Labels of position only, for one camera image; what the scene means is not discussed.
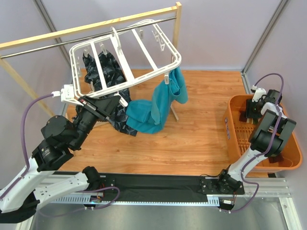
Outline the white clip drying hanger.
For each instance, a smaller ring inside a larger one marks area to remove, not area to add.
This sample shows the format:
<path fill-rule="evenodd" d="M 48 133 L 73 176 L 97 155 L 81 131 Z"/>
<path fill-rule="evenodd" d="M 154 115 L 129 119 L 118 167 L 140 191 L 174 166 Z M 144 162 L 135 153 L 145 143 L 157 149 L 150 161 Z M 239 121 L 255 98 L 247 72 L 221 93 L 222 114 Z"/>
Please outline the white clip drying hanger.
<path fill-rule="evenodd" d="M 79 80 L 80 65 L 79 65 L 78 57 L 77 57 L 77 51 L 79 50 L 83 50 L 83 53 L 85 55 L 91 54 L 95 58 L 95 61 L 97 64 L 98 73 L 99 73 L 99 77 L 100 77 L 101 84 L 102 84 L 102 89 L 99 91 L 87 94 L 89 97 L 92 97 L 92 98 L 98 98 L 106 94 L 115 93 L 120 90 L 130 88 L 134 85 L 143 83 L 161 74 L 167 75 L 171 70 L 177 68 L 181 64 L 182 57 L 180 53 L 177 51 L 177 49 L 175 48 L 175 46 L 171 43 L 171 41 L 168 39 L 168 37 L 165 35 L 163 30 L 158 25 L 160 22 L 162 22 L 162 20 L 146 19 L 146 20 L 142 20 L 140 22 L 137 22 L 129 27 L 126 27 L 120 30 L 116 30 L 114 27 L 111 27 L 111 31 L 107 35 L 104 35 L 104 36 L 101 35 L 97 38 L 89 39 L 87 41 L 74 45 L 70 49 L 70 61 L 71 61 L 71 71 L 72 71 L 72 85 L 74 87 L 75 99 L 78 99 L 85 95 L 84 93 L 82 93 L 81 83 Z M 145 26 L 149 26 L 149 25 L 153 26 L 152 33 L 154 35 L 156 42 L 159 44 L 160 49 L 164 50 L 164 48 L 166 47 L 170 51 L 171 56 L 172 56 L 170 64 L 167 64 L 162 67 L 158 67 L 155 64 L 151 55 L 149 54 L 148 50 L 146 49 L 140 36 L 138 35 L 136 31 L 137 29 L 145 27 Z M 144 56 L 147 58 L 149 64 L 151 65 L 153 69 L 151 72 L 146 73 L 140 77 L 134 77 L 134 75 L 132 74 L 131 68 L 124 55 L 124 52 L 122 50 L 122 45 L 121 45 L 119 36 L 127 32 L 132 32 Z M 103 76 L 101 65 L 98 59 L 98 51 L 96 49 L 96 45 L 99 44 L 101 46 L 101 50 L 103 51 L 103 53 L 106 53 L 106 49 L 104 48 L 102 42 L 107 41 L 107 40 L 111 42 L 114 48 L 115 54 L 118 58 L 118 63 L 126 79 L 124 83 L 121 83 L 119 85 L 112 86 L 112 87 L 106 86 L 106 81 Z"/>

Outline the teal shorts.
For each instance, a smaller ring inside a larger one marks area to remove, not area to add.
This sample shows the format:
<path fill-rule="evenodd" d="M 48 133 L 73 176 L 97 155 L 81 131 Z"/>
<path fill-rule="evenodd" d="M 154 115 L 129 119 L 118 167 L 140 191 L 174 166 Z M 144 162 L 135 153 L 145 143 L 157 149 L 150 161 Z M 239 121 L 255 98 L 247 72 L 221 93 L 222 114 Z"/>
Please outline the teal shorts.
<path fill-rule="evenodd" d="M 188 101 L 188 91 L 180 68 L 171 70 L 168 79 L 168 84 L 163 80 L 155 88 L 151 100 L 139 99 L 129 103 L 126 110 L 126 124 L 129 127 L 147 134 L 160 132 L 165 127 L 172 102 L 185 104 Z"/>

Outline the striped sock maroon toe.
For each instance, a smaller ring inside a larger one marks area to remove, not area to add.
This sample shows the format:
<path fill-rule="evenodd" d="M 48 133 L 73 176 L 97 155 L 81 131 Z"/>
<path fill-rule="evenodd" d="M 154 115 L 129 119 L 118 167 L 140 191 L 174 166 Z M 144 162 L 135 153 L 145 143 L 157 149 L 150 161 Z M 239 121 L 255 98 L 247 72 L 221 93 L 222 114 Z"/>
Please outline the striped sock maroon toe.
<path fill-rule="evenodd" d="M 259 122 L 259 119 L 257 118 L 247 118 L 244 111 L 240 111 L 239 121 L 256 125 Z"/>

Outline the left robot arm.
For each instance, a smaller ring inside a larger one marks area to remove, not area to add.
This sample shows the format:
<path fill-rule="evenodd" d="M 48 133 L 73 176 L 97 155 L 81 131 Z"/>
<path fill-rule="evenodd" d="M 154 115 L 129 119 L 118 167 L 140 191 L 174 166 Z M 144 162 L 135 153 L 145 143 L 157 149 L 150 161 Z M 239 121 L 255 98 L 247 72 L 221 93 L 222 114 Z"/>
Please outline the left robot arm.
<path fill-rule="evenodd" d="M 54 200 L 74 192 L 101 193 L 106 190 L 93 166 L 87 166 L 73 177 L 39 187 L 41 182 L 69 161 L 74 150 L 80 150 L 99 119 L 110 118 L 121 97 L 83 96 L 78 99 L 73 121 L 62 115 L 50 118 L 41 129 L 44 137 L 26 161 L 25 168 L 0 191 L 0 221 L 23 222 Z"/>

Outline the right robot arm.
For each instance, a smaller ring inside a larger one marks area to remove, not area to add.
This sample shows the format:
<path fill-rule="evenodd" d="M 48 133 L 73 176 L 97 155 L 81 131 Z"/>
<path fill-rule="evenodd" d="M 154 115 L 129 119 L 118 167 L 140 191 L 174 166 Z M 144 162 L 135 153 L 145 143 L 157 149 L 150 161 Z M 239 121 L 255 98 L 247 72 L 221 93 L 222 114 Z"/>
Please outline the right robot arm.
<path fill-rule="evenodd" d="M 258 164 L 277 157 L 293 137 L 296 121 L 288 118 L 280 105 L 277 90 L 254 90 L 253 95 L 235 95 L 223 116 L 230 165 L 217 181 L 222 193 L 243 187 L 247 174 Z"/>

